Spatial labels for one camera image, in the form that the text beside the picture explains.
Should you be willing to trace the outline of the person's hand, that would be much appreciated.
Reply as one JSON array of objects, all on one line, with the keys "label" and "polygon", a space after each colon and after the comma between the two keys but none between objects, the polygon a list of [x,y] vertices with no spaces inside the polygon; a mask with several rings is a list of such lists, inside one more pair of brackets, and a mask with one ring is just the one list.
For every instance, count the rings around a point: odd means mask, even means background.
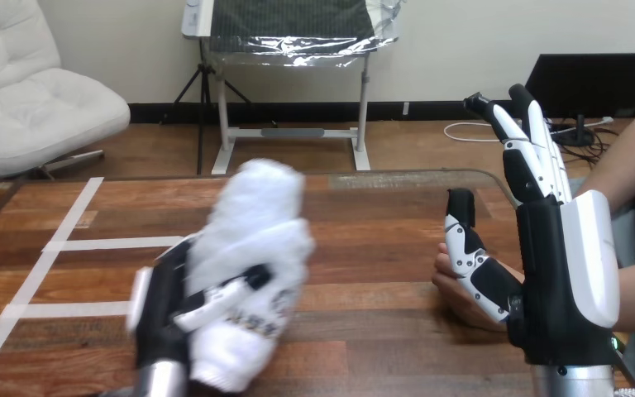
[{"label": "person's hand", "polygon": [[506,332],[506,326],[490,318],[457,281],[457,274],[451,267],[446,244],[439,243],[437,249],[438,253],[432,268],[432,283],[437,287],[442,300],[468,326],[491,332]]}]

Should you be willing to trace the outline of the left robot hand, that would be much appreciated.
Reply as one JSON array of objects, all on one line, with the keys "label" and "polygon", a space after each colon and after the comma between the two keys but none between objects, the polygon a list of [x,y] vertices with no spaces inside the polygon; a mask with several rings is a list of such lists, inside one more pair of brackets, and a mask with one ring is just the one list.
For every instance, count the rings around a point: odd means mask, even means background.
[{"label": "left robot hand", "polygon": [[127,331],[136,345],[136,369],[162,361],[189,364],[189,334],[228,314],[273,279],[266,264],[187,297],[186,262],[195,240],[189,235],[163,252],[152,267],[136,273],[127,314]]}]

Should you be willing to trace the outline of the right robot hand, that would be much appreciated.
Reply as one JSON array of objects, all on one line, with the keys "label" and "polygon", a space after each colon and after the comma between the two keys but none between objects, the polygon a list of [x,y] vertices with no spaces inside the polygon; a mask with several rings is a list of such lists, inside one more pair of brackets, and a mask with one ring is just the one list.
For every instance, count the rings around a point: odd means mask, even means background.
[{"label": "right robot hand", "polygon": [[451,189],[445,243],[458,284],[534,366],[609,366],[619,315],[618,264],[609,203],[599,191],[571,192],[564,160],[539,102],[509,89],[519,118],[474,93],[463,102],[504,148],[504,174],[518,202],[522,280],[486,250],[475,231],[475,199]]}]

